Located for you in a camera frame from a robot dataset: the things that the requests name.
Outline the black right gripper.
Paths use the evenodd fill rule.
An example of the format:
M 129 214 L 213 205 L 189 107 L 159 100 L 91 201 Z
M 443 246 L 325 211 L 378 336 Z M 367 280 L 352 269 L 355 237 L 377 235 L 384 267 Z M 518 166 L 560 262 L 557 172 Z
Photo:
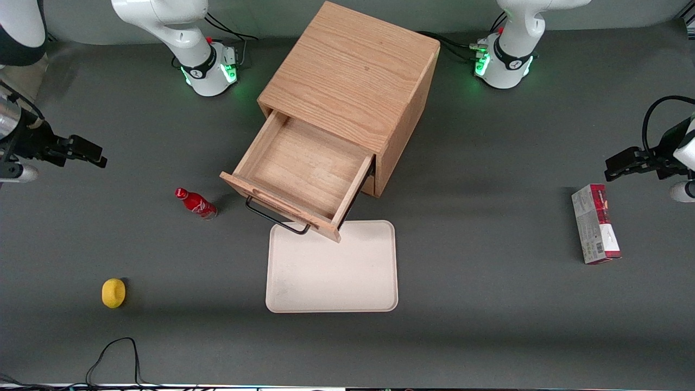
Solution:
M 18 127 L 11 133 L 10 156 L 15 158 L 37 159 L 64 167 L 68 160 L 91 163 L 106 168 L 108 159 L 102 155 L 103 149 L 89 140 L 71 135 L 59 144 L 62 137 L 55 135 L 50 125 L 40 121 L 37 115 L 23 111 Z

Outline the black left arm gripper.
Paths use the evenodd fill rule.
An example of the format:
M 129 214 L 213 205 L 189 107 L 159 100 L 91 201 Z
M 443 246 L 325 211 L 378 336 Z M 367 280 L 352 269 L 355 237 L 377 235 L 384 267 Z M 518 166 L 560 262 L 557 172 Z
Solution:
M 687 176 L 690 169 L 673 156 L 687 134 L 691 119 L 687 118 L 668 129 L 658 145 L 651 148 L 648 143 L 648 124 L 645 124 L 645 149 L 633 146 L 624 149 L 605 160 L 605 179 L 608 182 L 632 174 L 642 174 L 652 171 L 657 173 L 658 180 L 666 180 L 672 176 Z

